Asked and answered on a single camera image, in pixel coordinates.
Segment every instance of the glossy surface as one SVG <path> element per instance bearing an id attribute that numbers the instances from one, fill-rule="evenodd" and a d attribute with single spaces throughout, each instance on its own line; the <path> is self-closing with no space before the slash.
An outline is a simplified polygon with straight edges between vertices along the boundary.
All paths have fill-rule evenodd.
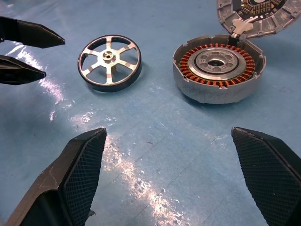
<path id="1" fill-rule="evenodd" d="M 175 86 L 172 55 L 187 40 L 225 33 L 213 0 L 1 1 L 5 16 L 43 24 L 66 39 L 48 49 L 0 44 L 1 54 L 47 72 L 44 80 L 0 85 L 0 220 L 76 135 L 104 126 L 107 145 L 92 210 L 95 226 L 266 226 L 249 194 L 233 126 L 283 139 L 299 156 L 301 21 L 254 40 L 268 64 L 259 90 L 230 105 L 201 105 Z M 133 39 L 143 69 L 110 94 L 86 86 L 82 48 L 102 35 Z"/>

